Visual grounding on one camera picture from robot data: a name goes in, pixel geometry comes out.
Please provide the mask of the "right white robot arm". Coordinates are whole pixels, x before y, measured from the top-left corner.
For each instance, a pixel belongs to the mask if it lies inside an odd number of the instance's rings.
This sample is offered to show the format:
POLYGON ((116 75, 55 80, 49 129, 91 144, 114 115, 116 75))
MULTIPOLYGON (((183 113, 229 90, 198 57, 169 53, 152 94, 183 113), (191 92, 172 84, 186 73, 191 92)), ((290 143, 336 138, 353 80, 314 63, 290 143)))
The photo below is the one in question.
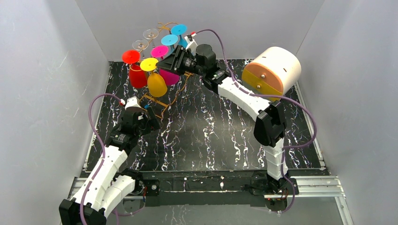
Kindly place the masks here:
POLYGON ((207 44, 198 45, 195 53, 179 46, 156 65, 176 75, 199 75, 210 91, 249 114, 255 122, 254 137, 266 153, 266 190, 275 193, 284 189, 289 175, 283 150, 287 123, 281 99, 301 75, 301 64, 294 54, 277 46, 266 49, 244 67, 240 82, 229 69, 219 66, 207 44))

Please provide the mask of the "magenta wine glass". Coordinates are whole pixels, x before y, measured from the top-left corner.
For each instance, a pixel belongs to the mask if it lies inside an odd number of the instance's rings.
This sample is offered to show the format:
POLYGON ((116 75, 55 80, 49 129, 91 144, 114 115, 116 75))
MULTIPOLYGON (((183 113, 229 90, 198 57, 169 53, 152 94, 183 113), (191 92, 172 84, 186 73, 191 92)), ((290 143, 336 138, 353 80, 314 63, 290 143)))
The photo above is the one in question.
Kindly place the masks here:
MULTIPOLYGON (((151 55, 154 58, 163 60, 168 56, 169 52, 170 48, 168 46, 158 45, 151 50, 151 55)), ((180 76, 171 72, 169 66, 160 66, 159 69, 159 74, 162 76, 167 86, 174 85, 180 80, 180 76)))

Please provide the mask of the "gold wire glass rack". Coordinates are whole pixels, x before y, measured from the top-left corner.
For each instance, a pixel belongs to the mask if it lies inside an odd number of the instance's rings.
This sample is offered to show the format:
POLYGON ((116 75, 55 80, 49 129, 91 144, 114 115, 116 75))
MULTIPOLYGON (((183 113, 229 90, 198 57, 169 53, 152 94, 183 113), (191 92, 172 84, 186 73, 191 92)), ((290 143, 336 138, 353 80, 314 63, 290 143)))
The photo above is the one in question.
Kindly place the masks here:
MULTIPOLYGON (((168 35, 171 34, 171 28, 175 25, 178 25, 179 23, 177 22, 168 22, 168 23, 161 23, 159 22, 156 29, 159 31, 158 37, 154 40, 155 46, 162 45, 161 44, 161 39, 168 35)), ((140 60, 137 63, 140 66, 141 61, 147 58, 153 58, 151 55, 151 50, 152 50, 152 44, 149 43, 148 47, 143 50, 143 51, 138 51, 140 53, 140 60)), ((160 69, 156 68, 155 72, 159 74, 160 69)), ((146 78, 148 79, 150 72, 145 72, 146 78)), ((179 75, 180 80, 174 84, 167 86, 168 91, 166 94, 162 97, 153 97, 148 89, 148 86, 143 87, 143 89, 146 89, 141 97, 138 97, 139 99, 139 105, 141 107, 145 107, 146 105, 148 106, 156 106, 160 108, 160 112, 156 115, 158 118, 163 118, 164 113, 166 110, 168 110, 174 103, 177 101, 178 97, 180 96, 181 92, 186 89, 188 81, 193 77, 193 73, 186 72, 183 75, 179 75)))

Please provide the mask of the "yellow wine glass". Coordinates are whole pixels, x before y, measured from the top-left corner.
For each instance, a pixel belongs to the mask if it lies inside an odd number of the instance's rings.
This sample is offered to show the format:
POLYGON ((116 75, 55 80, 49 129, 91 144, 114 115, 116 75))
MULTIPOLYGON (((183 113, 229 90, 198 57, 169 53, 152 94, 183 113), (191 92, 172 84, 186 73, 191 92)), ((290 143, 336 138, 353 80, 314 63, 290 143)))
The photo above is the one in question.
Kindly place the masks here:
POLYGON ((156 58, 147 58, 140 63, 141 70, 150 72, 147 79, 147 86, 150 94, 155 98, 164 96, 168 91, 163 77, 155 72, 158 62, 159 61, 156 58))

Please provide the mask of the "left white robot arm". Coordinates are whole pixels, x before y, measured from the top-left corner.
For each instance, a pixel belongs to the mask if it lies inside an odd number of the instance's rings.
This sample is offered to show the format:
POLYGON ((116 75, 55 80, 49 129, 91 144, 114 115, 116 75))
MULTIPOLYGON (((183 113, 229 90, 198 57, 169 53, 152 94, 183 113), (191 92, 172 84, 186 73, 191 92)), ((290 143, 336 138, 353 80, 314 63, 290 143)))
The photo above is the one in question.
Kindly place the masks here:
POLYGON ((118 172, 140 137, 160 129, 152 107, 128 106, 121 121, 105 141, 105 154, 70 198, 60 203, 63 225, 104 225, 122 199, 138 188, 142 175, 134 170, 118 172))

